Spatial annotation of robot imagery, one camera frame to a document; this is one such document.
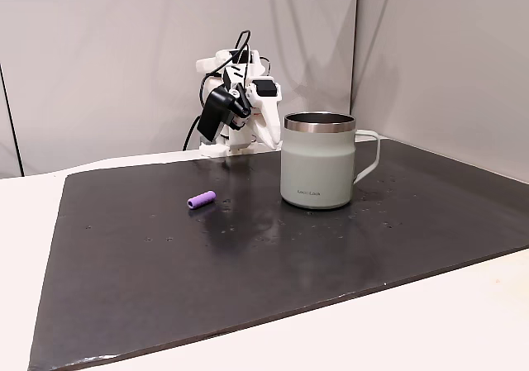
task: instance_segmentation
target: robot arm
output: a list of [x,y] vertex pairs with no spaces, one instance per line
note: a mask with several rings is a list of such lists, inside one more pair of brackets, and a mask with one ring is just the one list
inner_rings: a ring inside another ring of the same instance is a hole
[[213,58],[197,61],[197,71],[206,75],[206,101],[198,131],[210,142],[201,145],[201,150],[213,146],[218,150],[220,146],[226,155],[240,152],[250,146],[253,136],[270,149],[277,149],[281,87],[265,75],[265,70],[259,52],[249,46],[245,50],[220,50]]

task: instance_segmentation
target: sage green mug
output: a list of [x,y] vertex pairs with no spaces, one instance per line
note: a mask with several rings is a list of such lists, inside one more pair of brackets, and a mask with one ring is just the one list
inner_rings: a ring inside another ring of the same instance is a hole
[[[354,178],[355,138],[377,140],[375,161]],[[332,112],[291,113],[284,118],[281,196],[294,206],[329,209],[346,205],[353,185],[379,164],[380,136],[356,130],[355,118]]]

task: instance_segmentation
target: white wall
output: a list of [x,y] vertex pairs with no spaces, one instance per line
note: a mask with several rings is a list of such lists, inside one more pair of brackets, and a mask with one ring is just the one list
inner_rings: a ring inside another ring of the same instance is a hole
[[0,178],[20,177],[15,142],[0,81]]
[[26,172],[180,150],[200,110],[195,60],[233,47],[244,29],[272,61],[282,115],[348,111],[355,4],[0,0],[0,57]]
[[360,126],[529,181],[529,0],[388,0],[366,65],[383,5],[359,0]]

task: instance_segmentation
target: dark tabletop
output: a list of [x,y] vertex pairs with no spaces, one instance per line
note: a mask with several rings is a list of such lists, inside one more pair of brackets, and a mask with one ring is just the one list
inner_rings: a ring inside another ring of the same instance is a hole
[[[358,144],[359,171],[374,146]],[[30,369],[184,345],[529,246],[529,186],[395,141],[335,211],[283,202],[279,171],[268,153],[69,176]],[[217,202],[189,211],[207,190]]]

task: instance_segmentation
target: purple foam block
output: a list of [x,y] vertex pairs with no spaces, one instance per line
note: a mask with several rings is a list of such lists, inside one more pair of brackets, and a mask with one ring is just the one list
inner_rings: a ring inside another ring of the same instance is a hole
[[191,197],[188,200],[188,206],[191,210],[204,206],[205,204],[211,203],[215,200],[217,195],[213,191],[207,191],[202,195]]

